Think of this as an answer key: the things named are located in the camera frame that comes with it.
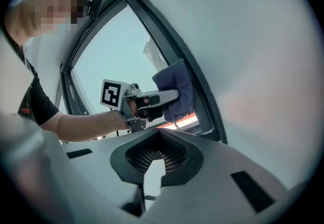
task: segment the gray cloth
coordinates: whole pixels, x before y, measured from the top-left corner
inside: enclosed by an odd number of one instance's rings
[[[183,59],[176,61],[152,77],[159,91],[177,89],[179,98],[163,106],[167,122],[178,121],[189,115],[193,105],[191,80]]]

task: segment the mesh grille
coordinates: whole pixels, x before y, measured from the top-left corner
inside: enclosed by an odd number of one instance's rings
[[[186,148],[162,133],[127,150],[126,159],[137,170],[146,173],[158,151],[162,154],[166,174],[176,170],[188,159]]]
[[[163,133],[161,133],[160,152],[164,159],[166,173],[176,170],[188,159],[186,148]]]
[[[152,147],[152,141],[146,140],[127,150],[126,159],[137,170],[146,173],[157,151]]]

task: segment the window frame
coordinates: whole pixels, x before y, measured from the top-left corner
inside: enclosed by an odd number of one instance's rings
[[[75,88],[71,71],[95,34],[127,5],[137,15],[167,65],[181,58],[184,59],[193,86],[193,110],[198,118],[203,136],[227,144],[219,109],[202,70],[179,34],[148,0],[107,0],[101,6],[98,18],[95,21],[88,19],[85,22],[70,47],[71,52],[64,59],[60,68],[60,85],[67,113],[72,115],[89,114]]]

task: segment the white wall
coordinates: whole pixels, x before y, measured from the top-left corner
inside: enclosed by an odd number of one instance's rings
[[[68,25],[62,25],[60,30],[35,38],[27,52],[27,58],[37,70],[40,83],[53,103],[59,84],[59,66],[70,51],[68,48],[76,31],[77,29],[71,30]]]
[[[229,145],[288,188],[308,177],[324,119],[323,46],[305,0],[150,0],[203,70]]]

